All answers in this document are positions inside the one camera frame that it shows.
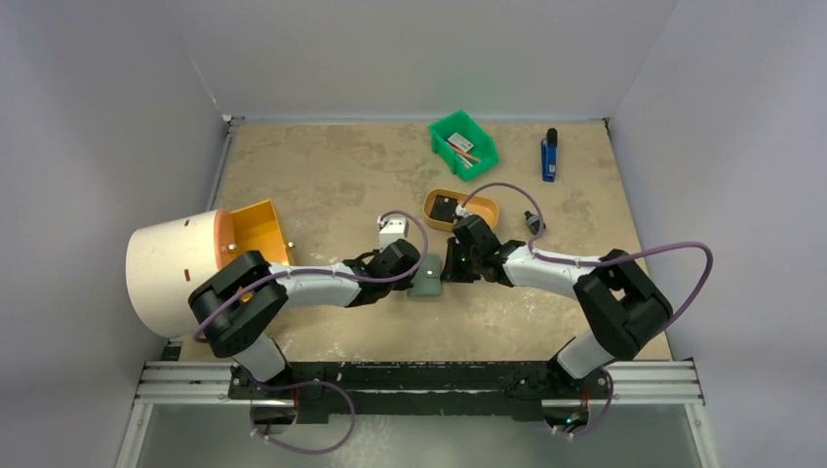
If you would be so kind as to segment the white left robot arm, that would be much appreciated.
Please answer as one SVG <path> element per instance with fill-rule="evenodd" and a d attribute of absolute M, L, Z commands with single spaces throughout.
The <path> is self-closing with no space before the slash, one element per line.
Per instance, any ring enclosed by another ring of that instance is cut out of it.
<path fill-rule="evenodd" d="M 420 264 L 419 251 L 404 239 L 325 267 L 290 267 L 249 251 L 190 294 L 194 336 L 208 343 L 216 357 L 245 368 L 265 398 L 277 399 L 290 389 L 290 365 L 265 330 L 280 312 L 374 304 L 410 288 Z"/>

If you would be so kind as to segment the black credit card stack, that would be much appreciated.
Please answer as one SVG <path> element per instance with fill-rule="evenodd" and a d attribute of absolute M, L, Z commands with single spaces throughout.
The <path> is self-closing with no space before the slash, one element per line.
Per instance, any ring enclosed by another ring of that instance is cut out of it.
<path fill-rule="evenodd" d="M 453 224 L 457 200 L 453 197 L 438 195 L 430 210 L 429 216 L 437 221 Z"/>

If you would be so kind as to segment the teal card holder wallet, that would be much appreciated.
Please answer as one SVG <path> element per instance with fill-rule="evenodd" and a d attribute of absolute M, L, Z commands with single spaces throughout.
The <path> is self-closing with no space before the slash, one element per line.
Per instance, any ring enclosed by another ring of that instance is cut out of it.
<path fill-rule="evenodd" d="M 409 300 L 437 300 L 442 296 L 442 260 L 435 253 L 427 254 L 407 289 Z"/>

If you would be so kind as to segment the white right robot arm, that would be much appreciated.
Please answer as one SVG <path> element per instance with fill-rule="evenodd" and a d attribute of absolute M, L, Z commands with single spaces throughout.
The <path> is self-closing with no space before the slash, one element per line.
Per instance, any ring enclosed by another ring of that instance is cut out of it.
<path fill-rule="evenodd" d="M 673 307 L 634 261 L 605 263 L 626 255 L 614 249 L 603 257 L 561 263 L 540 259 L 527 243 L 502 243 L 484 219 L 471 214 L 452 226 L 449 262 L 468 277 L 509 288 L 532 288 L 571 298 L 579 304 L 589 331 L 567 343 L 549 362 L 547 382 L 569 397 L 586 376 L 613 361 L 631 360 L 667 325 Z"/>

